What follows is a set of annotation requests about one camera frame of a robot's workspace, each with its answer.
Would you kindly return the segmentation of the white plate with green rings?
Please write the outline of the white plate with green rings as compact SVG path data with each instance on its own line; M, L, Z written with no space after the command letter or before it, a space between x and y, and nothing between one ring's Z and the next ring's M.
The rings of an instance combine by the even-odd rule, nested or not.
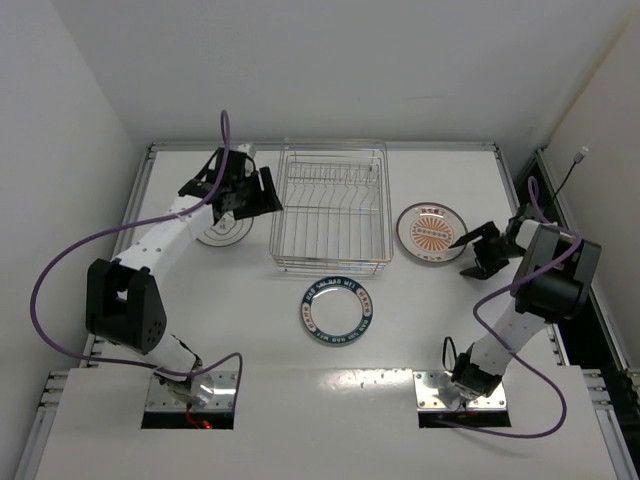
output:
M214 248L231 246L246 237L253 223L252 218L237 220L232 212L228 212L216 224L199 235L197 240Z

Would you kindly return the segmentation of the white plate with orange sunburst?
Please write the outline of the white plate with orange sunburst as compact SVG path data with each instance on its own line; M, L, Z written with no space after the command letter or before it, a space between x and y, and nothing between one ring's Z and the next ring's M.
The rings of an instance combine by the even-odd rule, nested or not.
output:
M468 233L462 217L450 207L433 202L408 206L395 224L402 250L413 259L440 265L456 260L466 246L454 244Z

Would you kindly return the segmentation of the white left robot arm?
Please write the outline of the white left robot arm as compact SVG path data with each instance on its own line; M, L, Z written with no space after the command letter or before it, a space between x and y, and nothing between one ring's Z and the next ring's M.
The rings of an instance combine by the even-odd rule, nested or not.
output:
M271 171L258 168L255 148L217 149L183 185L165 220L111 260L87 272L87 330L135 353L175 395L194 398L209 375L202 361L171 334L160 286L193 243L216 233L222 246L242 239L253 218L281 210Z

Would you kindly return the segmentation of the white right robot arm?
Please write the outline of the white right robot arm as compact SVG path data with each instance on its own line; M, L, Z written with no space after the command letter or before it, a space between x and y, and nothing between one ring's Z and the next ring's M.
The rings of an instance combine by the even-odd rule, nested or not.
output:
M549 324L575 318L586 303L602 247L554 224L525 220L503 236L519 249L522 261L513 282L478 301L474 318L487 334L461 353L452 384L467 399L491 395L509 363ZM494 325L479 309L508 293L508 308Z

